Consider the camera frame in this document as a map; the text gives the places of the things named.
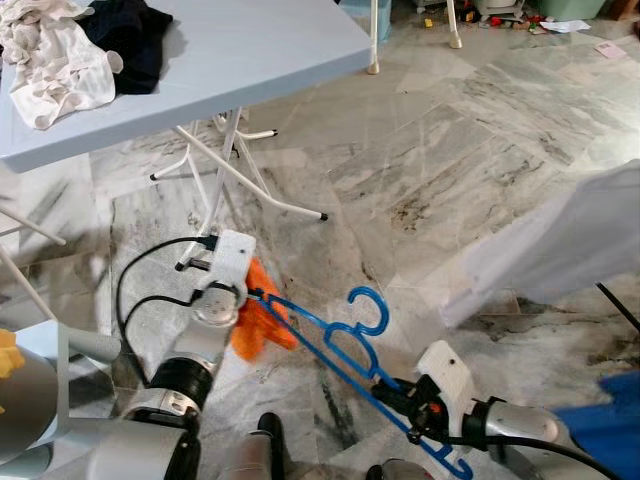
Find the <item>blue cloth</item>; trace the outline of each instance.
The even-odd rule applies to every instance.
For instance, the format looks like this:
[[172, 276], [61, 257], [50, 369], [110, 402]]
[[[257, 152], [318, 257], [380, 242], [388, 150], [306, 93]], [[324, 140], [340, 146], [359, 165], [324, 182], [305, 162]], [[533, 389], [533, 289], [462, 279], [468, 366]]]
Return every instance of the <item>blue cloth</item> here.
[[640, 371], [608, 377], [600, 387], [613, 397], [606, 405], [555, 413], [589, 455], [624, 480], [640, 478]]

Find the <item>orange cloth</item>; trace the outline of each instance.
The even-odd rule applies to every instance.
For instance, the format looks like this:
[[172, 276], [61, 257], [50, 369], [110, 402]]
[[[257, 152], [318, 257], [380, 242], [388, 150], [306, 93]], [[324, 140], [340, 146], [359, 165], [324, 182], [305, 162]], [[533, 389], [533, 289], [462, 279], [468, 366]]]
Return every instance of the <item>orange cloth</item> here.
[[[247, 275], [247, 288], [249, 290], [260, 288], [265, 295], [280, 296], [275, 283], [256, 257], [251, 260]], [[289, 319], [287, 309], [282, 305], [274, 304], [274, 310], [285, 320]], [[238, 356], [251, 362], [262, 352], [265, 340], [275, 342], [288, 350], [293, 350], [298, 345], [296, 337], [280, 325], [255, 300], [249, 299], [240, 309], [238, 323], [231, 332], [231, 345]]]

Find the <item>yellow object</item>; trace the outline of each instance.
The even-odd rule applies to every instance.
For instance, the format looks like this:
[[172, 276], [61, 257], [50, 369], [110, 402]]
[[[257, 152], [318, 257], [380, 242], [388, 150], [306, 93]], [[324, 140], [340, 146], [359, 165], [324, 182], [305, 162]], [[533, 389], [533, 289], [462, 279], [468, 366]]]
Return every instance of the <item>yellow object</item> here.
[[0, 329], [0, 379], [7, 379], [16, 368], [23, 367], [24, 357], [16, 347], [16, 334]]

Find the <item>pile of clothes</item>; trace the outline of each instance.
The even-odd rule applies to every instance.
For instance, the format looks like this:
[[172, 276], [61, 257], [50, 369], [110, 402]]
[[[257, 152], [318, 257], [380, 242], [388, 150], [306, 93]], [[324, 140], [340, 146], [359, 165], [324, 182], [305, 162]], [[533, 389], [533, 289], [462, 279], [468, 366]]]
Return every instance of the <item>pile of clothes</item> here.
[[158, 84], [173, 17], [144, 0], [0, 0], [2, 58], [16, 65], [11, 98], [32, 128], [147, 94]]

